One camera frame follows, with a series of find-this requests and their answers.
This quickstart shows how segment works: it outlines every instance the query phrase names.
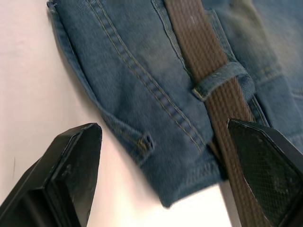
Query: white surface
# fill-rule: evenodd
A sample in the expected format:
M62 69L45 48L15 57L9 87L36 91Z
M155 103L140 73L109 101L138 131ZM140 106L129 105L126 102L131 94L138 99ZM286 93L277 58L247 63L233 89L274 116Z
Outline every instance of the white surface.
M88 226L231 226L218 185L161 206L59 54L45 1L0 1L0 203L57 134L98 122L103 142Z

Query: faded denim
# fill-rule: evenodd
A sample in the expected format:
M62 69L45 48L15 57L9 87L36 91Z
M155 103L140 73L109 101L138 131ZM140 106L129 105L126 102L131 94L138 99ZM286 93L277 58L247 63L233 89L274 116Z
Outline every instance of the faded denim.
M195 89L162 0L53 0L48 6L67 60L165 207L224 180L207 146L213 131L195 89L207 96L231 72L256 121L303 150L302 106L252 5L212 2L216 10L207 19L231 64L220 72L224 79Z

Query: white table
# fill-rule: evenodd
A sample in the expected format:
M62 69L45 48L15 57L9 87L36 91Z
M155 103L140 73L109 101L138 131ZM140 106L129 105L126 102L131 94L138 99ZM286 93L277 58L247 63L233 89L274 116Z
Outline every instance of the white table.
M57 134L97 122L103 141L88 226L230 227L219 185L161 206L61 56L45 1L0 1L0 203Z

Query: blue denim jeans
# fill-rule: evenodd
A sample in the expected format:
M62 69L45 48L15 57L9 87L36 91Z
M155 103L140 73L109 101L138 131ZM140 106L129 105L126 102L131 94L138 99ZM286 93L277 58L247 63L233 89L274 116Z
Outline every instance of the blue denim jeans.
M284 76L253 5L234 2L206 2L216 9L206 12L207 20L239 71L256 121L303 150L303 85L292 87L295 76ZM53 0L48 6L67 60L165 207L224 180L207 145L209 116L163 0Z

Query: brown belt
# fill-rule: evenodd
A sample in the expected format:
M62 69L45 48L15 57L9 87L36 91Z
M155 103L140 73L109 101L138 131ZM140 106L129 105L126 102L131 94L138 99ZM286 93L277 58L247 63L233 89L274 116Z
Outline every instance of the brown belt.
M201 0L165 0L182 53L193 74L194 85L228 63L218 40L205 19ZM212 127L224 159L232 193L243 227L270 226L247 185L236 147L229 134L229 119L253 121L235 77L217 87L205 100Z

